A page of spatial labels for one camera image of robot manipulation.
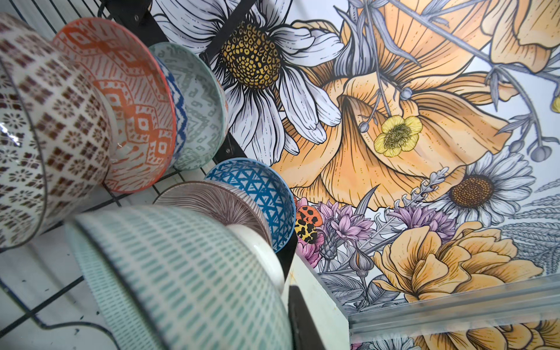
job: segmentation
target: orange bowl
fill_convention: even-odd
[[[121,193],[153,185],[171,162],[176,119],[165,76],[148,48],[123,26],[101,18],[65,25],[53,44],[113,108],[118,145],[105,184]]]

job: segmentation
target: orange ladybug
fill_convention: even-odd
[[[298,220],[304,220],[307,223],[313,224],[318,227],[323,224],[323,218],[317,209],[312,206],[303,206],[297,211],[296,215]]]

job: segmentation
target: blue patterned bowl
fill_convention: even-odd
[[[213,219],[140,206],[81,214],[65,227],[122,350],[292,349],[279,293]]]
[[[167,81],[167,85],[169,86],[169,91],[171,91],[171,96],[173,97],[173,103],[175,104],[175,117],[177,119],[177,138],[175,139],[175,150],[173,151],[173,158],[171,159],[171,163],[169,163],[169,167],[172,167],[173,164],[179,159],[181,155],[181,151],[183,150],[183,146],[185,146],[185,139],[186,139],[186,125],[188,118],[186,117],[186,106],[185,106],[185,97],[183,97],[183,93],[181,89],[177,86],[177,82],[173,77],[173,74],[169,71],[165,64],[156,56],[154,58],[157,61],[157,64],[160,65],[161,71],[164,73],[165,80]]]
[[[288,243],[296,222],[296,206],[288,185],[271,167],[248,158],[232,158],[212,168],[205,179],[237,187],[259,205],[270,226],[274,252]]]
[[[226,96],[210,68],[183,46],[157,43],[150,51],[165,63],[185,97],[189,125],[175,167],[200,168],[210,162],[226,138]]]

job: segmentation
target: white daisy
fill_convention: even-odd
[[[199,54],[236,5],[235,0],[156,0],[152,13],[170,41]],[[299,152],[284,132],[280,106],[296,130],[317,144],[326,140],[319,122],[340,123],[340,111],[329,96],[298,66],[330,61],[344,45],[334,33],[284,24],[290,5],[291,0],[257,1],[220,52],[210,58],[225,89],[230,132],[247,156],[268,165],[280,160],[284,148]]]
[[[480,221],[484,226],[496,225],[521,208],[517,203],[531,194],[529,176],[533,168],[520,153],[505,147],[498,154],[487,152],[466,167],[464,179],[453,186],[430,208],[443,211],[458,223]]]

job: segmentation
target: brown floral patterned bowl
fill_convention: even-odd
[[[109,115],[86,77],[0,13],[0,251],[69,214],[103,181]]]

